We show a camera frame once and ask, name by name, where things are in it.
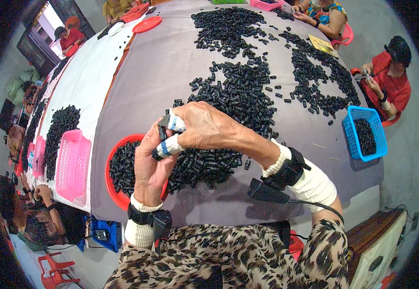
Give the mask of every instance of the red round lid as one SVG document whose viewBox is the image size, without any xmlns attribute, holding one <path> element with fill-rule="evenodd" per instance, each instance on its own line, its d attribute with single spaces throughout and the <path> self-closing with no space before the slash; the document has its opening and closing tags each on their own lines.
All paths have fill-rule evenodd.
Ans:
<svg viewBox="0 0 419 289">
<path fill-rule="evenodd" d="M 148 19 L 145 19 L 144 21 L 138 23 L 134 28 L 132 29 L 132 32 L 134 33 L 141 33 L 148 31 L 158 24 L 161 23 L 162 18 L 160 16 L 153 16 Z"/>
</svg>

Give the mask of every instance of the hand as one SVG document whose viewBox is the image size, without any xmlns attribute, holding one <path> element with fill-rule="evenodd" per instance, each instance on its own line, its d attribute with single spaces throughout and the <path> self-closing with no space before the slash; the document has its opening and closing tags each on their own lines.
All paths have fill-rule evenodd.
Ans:
<svg viewBox="0 0 419 289">
<path fill-rule="evenodd" d="M 377 95 L 381 94 L 381 89 L 380 86 L 378 85 L 378 83 L 373 79 L 373 77 L 369 77 L 369 80 L 365 80 L 365 82 L 367 83 L 367 85 L 370 87 L 370 89 L 372 89 L 373 92 L 375 92 Z"/>
<path fill-rule="evenodd" d="M 158 121 L 152 125 L 149 132 L 144 136 L 141 145 L 135 149 L 134 197 L 138 202 L 149 207 L 156 207 L 161 204 L 160 196 L 163 185 L 178 158 L 178 154 L 161 161 L 155 161 L 152 157 L 152 151 L 161 142 Z M 171 130 L 166 130 L 166 132 L 168 136 L 171 136 Z"/>
<path fill-rule="evenodd" d="M 23 184 L 23 187 L 29 190 L 28 180 L 26 179 L 26 175 L 24 172 L 21 172 L 20 179 L 21 179 L 21 183 Z"/>
<path fill-rule="evenodd" d="M 298 5 L 294 5 L 294 6 L 291 7 L 291 12 L 293 14 L 296 14 L 297 12 L 301 12 L 301 11 L 300 11 L 300 8 L 299 8 Z"/>
<path fill-rule="evenodd" d="M 315 24 L 316 23 L 316 20 L 315 19 L 312 19 L 308 15 L 306 15 L 304 13 L 301 13 L 301 12 L 294 13 L 293 14 L 293 17 L 295 17 L 296 19 L 301 20 L 301 21 L 303 21 L 303 22 L 305 22 L 307 24 L 311 24 L 312 25 L 312 24 Z"/>
<path fill-rule="evenodd" d="M 370 74 L 372 71 L 370 70 L 370 66 L 368 64 L 364 64 L 361 68 L 360 68 L 360 74 L 362 74 L 363 76 L 365 76 L 365 72 L 364 72 L 364 68 L 367 70 L 367 73 Z"/>
<path fill-rule="evenodd" d="M 51 200 L 52 190 L 46 184 L 40 184 L 39 186 L 37 186 L 36 189 L 34 190 L 34 194 L 38 194 L 39 196 L 41 196 L 46 205 L 48 202 L 52 202 Z"/>
<path fill-rule="evenodd" d="M 115 17 L 112 20 L 110 20 L 110 24 L 115 24 L 116 22 L 118 22 L 119 17 Z"/>
<path fill-rule="evenodd" d="M 172 111 L 185 122 L 186 131 L 179 136 L 179 145 L 182 147 L 230 148 L 228 141 L 245 129 L 233 118 L 204 101 L 190 102 Z"/>
</svg>

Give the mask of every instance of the black cap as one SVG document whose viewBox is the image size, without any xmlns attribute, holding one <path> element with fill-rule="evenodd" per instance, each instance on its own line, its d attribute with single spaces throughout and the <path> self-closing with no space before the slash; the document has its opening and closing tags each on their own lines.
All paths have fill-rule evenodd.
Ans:
<svg viewBox="0 0 419 289">
<path fill-rule="evenodd" d="M 57 40 L 57 39 L 59 39 L 60 38 L 60 35 L 63 33 L 63 32 L 66 32 L 67 30 L 65 29 L 65 28 L 63 28 L 62 26 L 60 26 L 60 27 L 57 27 L 57 29 L 55 30 L 55 32 L 54 32 L 54 36 L 55 36 L 55 39 Z"/>
<path fill-rule="evenodd" d="M 409 45 L 401 36 L 395 36 L 391 39 L 388 46 L 385 45 L 385 50 L 391 55 L 391 59 L 395 62 L 404 64 L 408 67 L 412 59 Z"/>
</svg>

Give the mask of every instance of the pink plastic basket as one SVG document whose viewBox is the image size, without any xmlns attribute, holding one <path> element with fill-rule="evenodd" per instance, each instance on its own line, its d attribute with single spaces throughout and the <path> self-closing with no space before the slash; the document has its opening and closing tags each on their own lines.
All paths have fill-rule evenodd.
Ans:
<svg viewBox="0 0 419 289">
<path fill-rule="evenodd" d="M 57 155 L 55 190 L 70 202 L 86 193 L 90 153 L 91 141 L 81 130 L 69 130 L 63 134 Z"/>
<path fill-rule="evenodd" d="M 272 9 L 282 7 L 282 5 L 285 4 L 285 1 L 283 0 L 275 0 L 275 1 L 277 1 L 277 3 L 269 4 L 260 0 L 250 0 L 250 5 L 256 8 L 270 11 Z"/>
<path fill-rule="evenodd" d="M 33 176 L 40 177 L 44 175 L 46 166 L 44 165 L 44 152 L 46 149 L 46 141 L 42 136 L 38 136 L 36 139 L 36 145 L 34 147 L 33 154 Z"/>
</svg>

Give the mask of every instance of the blue plastic basket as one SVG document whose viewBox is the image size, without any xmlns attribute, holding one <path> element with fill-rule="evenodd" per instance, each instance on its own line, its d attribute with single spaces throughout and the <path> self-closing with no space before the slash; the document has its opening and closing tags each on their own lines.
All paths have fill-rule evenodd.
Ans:
<svg viewBox="0 0 419 289">
<path fill-rule="evenodd" d="M 356 127 L 354 126 L 355 119 L 366 119 L 370 123 L 370 127 L 372 128 L 372 132 L 375 138 L 375 143 L 377 145 L 376 153 L 366 156 L 362 155 Z M 348 107 L 348 115 L 343 119 L 343 126 L 345 127 L 351 158 L 369 161 L 382 157 L 388 153 L 385 132 L 383 131 L 380 117 L 378 116 L 378 113 L 375 109 L 350 105 Z"/>
</svg>

